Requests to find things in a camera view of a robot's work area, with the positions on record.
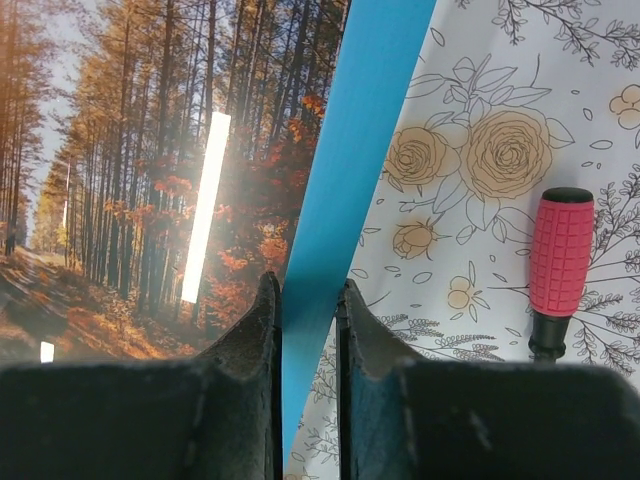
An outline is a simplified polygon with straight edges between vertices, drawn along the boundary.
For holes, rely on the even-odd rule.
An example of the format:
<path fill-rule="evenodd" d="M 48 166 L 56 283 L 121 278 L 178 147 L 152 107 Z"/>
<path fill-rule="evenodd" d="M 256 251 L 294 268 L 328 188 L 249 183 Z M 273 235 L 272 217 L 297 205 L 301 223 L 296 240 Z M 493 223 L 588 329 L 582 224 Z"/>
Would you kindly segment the red handled screwdriver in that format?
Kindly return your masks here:
<path fill-rule="evenodd" d="M 565 354 L 566 333 L 586 282 L 593 228 L 590 191 L 555 187 L 543 192 L 529 264 L 533 326 L 528 346 L 536 362 L 554 363 Z"/>

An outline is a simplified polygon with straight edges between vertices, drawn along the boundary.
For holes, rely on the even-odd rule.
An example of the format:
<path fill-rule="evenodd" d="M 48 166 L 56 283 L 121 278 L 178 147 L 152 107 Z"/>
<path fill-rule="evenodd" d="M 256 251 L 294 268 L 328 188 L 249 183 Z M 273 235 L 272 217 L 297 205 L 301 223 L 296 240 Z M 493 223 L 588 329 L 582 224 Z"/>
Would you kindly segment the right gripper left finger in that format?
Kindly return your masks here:
<path fill-rule="evenodd" d="M 281 297 L 188 359 L 18 364 L 1 371 L 5 479 L 279 479 Z"/>

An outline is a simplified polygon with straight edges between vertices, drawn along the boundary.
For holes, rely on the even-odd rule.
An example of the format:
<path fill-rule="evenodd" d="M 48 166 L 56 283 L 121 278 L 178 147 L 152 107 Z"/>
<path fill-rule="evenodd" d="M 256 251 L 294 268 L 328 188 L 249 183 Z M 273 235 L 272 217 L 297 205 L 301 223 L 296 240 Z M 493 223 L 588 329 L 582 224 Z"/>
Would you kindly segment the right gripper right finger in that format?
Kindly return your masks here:
<path fill-rule="evenodd" d="M 639 397 L 580 365 L 429 360 L 348 281 L 336 317 L 344 479 L 635 479 Z"/>

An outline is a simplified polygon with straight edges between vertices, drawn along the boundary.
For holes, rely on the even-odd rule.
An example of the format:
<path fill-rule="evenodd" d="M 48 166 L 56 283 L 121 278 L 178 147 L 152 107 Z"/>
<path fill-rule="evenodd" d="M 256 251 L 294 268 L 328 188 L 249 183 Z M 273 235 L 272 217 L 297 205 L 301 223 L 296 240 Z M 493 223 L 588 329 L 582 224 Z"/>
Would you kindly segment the blue picture frame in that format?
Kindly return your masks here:
<path fill-rule="evenodd" d="M 350 6 L 282 291 L 284 457 L 434 8 L 423 0 Z"/>

